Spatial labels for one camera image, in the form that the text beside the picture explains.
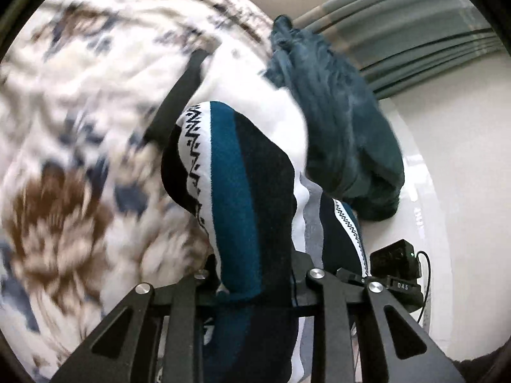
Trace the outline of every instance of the patterned bedspread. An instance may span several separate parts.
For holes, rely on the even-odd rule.
[[[47,0],[17,37],[0,68],[0,328],[35,381],[137,283],[203,264],[142,134],[195,48],[236,41],[257,73],[271,26],[248,0]]]

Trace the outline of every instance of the gray curtain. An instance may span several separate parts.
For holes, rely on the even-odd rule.
[[[293,24],[348,56],[379,99],[504,50],[469,0],[330,0]]]

